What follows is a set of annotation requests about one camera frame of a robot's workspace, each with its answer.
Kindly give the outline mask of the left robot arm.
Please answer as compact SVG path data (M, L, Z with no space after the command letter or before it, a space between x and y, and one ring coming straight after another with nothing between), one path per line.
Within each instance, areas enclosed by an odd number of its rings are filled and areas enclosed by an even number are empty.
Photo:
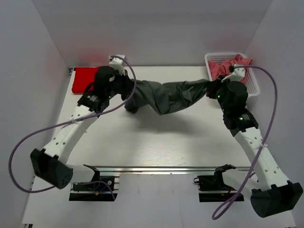
M91 190L100 185L100 177L87 166L68 166L68 158L87 129L103 114L115 95L129 95L133 81L123 66L101 66L77 102L69 121L42 149L30 154L34 173L52 186L63 189L70 183L84 182Z

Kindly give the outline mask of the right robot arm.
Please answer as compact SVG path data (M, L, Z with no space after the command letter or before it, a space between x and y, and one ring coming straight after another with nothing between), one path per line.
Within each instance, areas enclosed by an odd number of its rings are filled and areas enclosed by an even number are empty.
M232 187L248 198L255 213L262 217L292 210L299 201L303 188L292 183L281 171L264 144L264 137L254 116L246 108L247 88L238 81L222 80L211 82L207 96L216 99L223 111L223 122L234 139L244 150L257 180L244 174L233 165L216 168L215 185L219 189Z

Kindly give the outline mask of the dark grey t-shirt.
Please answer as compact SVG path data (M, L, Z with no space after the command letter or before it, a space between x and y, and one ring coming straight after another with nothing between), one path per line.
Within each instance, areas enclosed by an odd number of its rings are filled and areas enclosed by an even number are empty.
M149 105L157 114L171 114L198 102L208 91L211 82L206 79L161 84L154 81L137 81L132 98L124 105L134 114Z

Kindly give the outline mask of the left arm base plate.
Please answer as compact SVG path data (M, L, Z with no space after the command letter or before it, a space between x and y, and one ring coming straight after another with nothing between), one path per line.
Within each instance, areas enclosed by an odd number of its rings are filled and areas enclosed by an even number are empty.
M114 202L119 190L119 175L99 176L97 180L102 182L72 184L69 201Z

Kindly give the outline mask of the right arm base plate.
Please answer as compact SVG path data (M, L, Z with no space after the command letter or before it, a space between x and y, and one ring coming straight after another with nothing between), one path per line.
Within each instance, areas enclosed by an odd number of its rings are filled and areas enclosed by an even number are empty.
M193 182L198 185L199 202L225 202L237 192L230 186L220 187L214 175L200 175Z

